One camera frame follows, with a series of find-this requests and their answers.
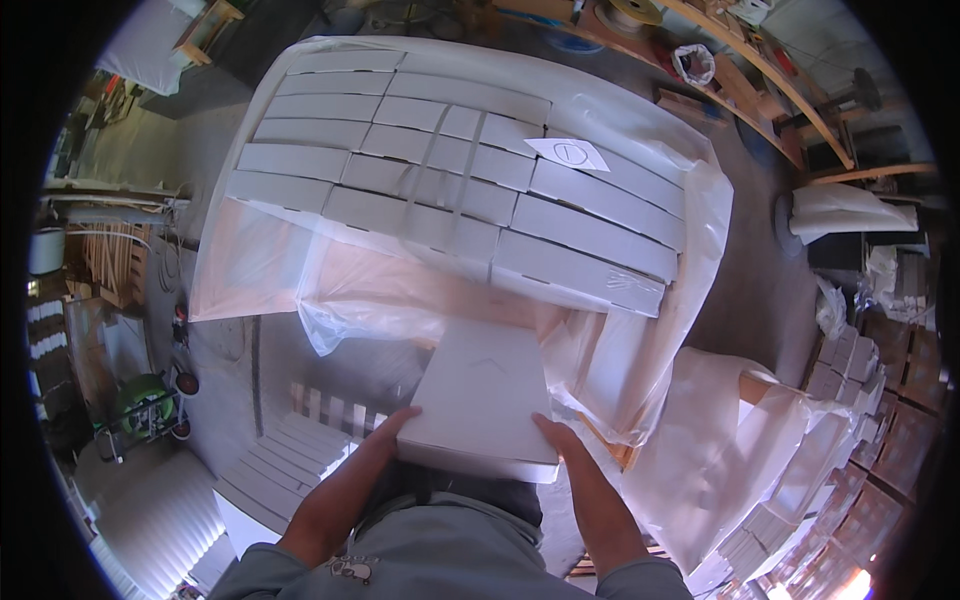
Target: person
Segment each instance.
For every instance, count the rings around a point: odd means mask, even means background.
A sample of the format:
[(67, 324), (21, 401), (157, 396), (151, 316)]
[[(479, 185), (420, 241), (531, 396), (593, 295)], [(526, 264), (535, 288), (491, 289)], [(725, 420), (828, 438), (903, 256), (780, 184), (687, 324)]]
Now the person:
[[(589, 597), (544, 570), (533, 484), (396, 460), (396, 433), (419, 413), (407, 407), (385, 420), (303, 499), (283, 537), (248, 548), (209, 598)], [(573, 430), (533, 419), (566, 464), (596, 595), (690, 599), (676, 565), (647, 553), (629, 509)]]

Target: gray shirt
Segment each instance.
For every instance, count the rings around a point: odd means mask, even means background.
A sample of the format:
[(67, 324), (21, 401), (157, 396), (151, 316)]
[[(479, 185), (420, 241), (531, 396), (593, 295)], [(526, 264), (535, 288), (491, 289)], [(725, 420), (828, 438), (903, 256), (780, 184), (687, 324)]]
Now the gray shirt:
[[(540, 530), (494, 506), (446, 492), (412, 497), (365, 522), (347, 554), (311, 570), (269, 543), (251, 546), (224, 574), (211, 600), (281, 598), (518, 598), (590, 595), (543, 570)], [(680, 570), (659, 558), (623, 564), (598, 582), (611, 600), (689, 600)]]

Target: circle symbol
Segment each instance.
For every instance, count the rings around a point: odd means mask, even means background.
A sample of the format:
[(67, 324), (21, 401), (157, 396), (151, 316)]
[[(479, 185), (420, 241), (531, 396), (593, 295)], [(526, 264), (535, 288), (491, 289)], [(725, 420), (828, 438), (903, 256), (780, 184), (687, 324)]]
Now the circle symbol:
[(554, 144), (553, 151), (557, 157), (567, 164), (578, 165), (587, 162), (587, 153), (583, 149), (567, 142)]

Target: cable spool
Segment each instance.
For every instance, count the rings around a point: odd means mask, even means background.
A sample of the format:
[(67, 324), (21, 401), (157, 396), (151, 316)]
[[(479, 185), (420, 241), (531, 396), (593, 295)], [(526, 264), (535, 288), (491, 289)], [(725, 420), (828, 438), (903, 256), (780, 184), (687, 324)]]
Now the cable spool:
[(628, 39), (646, 39), (663, 22), (650, 0), (598, 2), (594, 12), (609, 30)]

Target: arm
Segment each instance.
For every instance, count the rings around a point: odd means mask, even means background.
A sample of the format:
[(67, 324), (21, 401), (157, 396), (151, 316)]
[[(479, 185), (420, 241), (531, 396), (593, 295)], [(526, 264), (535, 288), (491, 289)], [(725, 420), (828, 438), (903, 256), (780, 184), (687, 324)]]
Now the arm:
[(573, 513), (596, 567), (597, 579), (602, 580), (618, 566), (650, 556), (630, 509), (577, 434), (540, 413), (534, 413), (533, 419), (566, 463)]
[(421, 408), (393, 413), (301, 502), (276, 543), (307, 568), (323, 564), (347, 540), (384, 467), (396, 456), (396, 433)]

